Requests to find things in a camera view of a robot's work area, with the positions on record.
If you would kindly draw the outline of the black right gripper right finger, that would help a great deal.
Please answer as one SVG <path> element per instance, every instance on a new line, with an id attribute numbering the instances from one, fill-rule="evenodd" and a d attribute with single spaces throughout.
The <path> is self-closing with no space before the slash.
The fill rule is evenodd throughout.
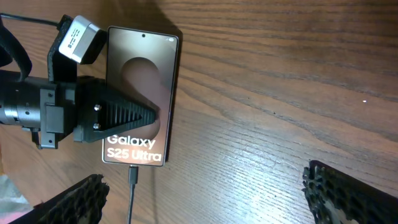
<path id="1" fill-rule="evenodd" d="M 320 161 L 303 170 L 315 223 L 397 223 L 397 198 Z"/>

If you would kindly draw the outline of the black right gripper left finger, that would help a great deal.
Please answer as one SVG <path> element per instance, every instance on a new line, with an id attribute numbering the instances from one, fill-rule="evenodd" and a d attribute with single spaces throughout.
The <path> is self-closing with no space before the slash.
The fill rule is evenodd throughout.
<path id="1" fill-rule="evenodd" d="M 108 194 L 103 175 L 91 174 L 11 224 L 98 224 Z"/>

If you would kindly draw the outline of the Samsung Galaxy smartphone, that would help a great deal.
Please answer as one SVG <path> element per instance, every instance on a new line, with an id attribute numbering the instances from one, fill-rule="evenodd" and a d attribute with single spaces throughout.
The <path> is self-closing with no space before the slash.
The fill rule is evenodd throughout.
<path id="1" fill-rule="evenodd" d="M 152 124 L 103 140 L 103 161 L 161 167 L 167 160 L 177 79 L 176 35 L 111 26 L 106 83 L 156 112 Z"/>

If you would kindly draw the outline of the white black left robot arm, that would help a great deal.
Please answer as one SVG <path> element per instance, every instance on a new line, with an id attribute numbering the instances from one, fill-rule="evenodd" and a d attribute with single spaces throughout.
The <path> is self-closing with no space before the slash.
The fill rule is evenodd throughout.
<path id="1" fill-rule="evenodd" d="M 78 76 L 79 65 L 92 64 L 107 33 L 82 16 L 63 16 L 47 54 L 47 78 L 32 77 L 32 62 L 21 43 L 1 27 L 1 123 L 29 131 L 39 149 L 56 149 L 72 135 L 95 142 L 155 121 L 155 111 L 108 87 L 103 79 Z"/>

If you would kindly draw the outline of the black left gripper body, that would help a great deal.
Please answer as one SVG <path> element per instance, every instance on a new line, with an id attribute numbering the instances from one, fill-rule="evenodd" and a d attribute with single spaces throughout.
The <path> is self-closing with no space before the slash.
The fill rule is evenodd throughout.
<path id="1" fill-rule="evenodd" d="M 77 142 L 95 142 L 108 136 L 104 111 L 108 95 L 105 80 L 82 76 L 76 82 L 45 82 L 39 87 L 39 149 L 58 149 L 70 134 Z"/>

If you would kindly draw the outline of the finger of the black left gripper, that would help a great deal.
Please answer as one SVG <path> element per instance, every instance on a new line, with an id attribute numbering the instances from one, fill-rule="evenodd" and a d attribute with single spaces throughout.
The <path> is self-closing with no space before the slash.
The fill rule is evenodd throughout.
<path id="1" fill-rule="evenodd" d="M 120 95 L 97 94 L 83 98 L 74 128 L 76 142 L 95 142 L 154 123 L 154 109 Z"/>

